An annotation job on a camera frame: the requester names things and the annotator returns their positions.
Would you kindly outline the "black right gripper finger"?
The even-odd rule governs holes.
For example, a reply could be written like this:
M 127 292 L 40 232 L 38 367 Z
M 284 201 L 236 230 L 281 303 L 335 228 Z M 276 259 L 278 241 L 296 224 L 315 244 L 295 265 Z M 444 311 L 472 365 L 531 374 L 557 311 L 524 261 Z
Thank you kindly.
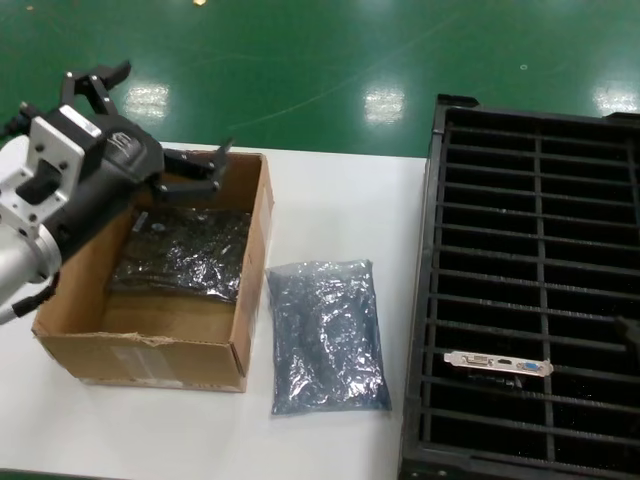
M 617 316 L 614 325 L 618 335 L 624 340 L 627 350 L 634 357 L 639 356 L 639 321 L 636 319 Z

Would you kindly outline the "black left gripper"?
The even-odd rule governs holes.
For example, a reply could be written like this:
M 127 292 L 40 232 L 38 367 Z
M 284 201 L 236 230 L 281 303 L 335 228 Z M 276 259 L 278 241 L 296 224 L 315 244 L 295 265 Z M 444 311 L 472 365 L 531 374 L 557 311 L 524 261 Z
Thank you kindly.
M 127 210 L 137 193 L 153 180 L 151 195 L 160 202 L 204 199 L 221 190 L 233 140 L 225 140 L 215 151 L 162 149 L 137 124 L 117 115 L 110 91 L 130 72 L 131 63 L 125 60 L 114 67 L 69 71 L 63 79 L 61 104 L 73 107 L 77 96 L 86 98 L 100 114 L 96 121 L 106 132 L 97 169 L 80 181 L 70 200 L 53 215 L 53 238 L 63 261 Z M 163 171 L 182 181 L 163 180 Z

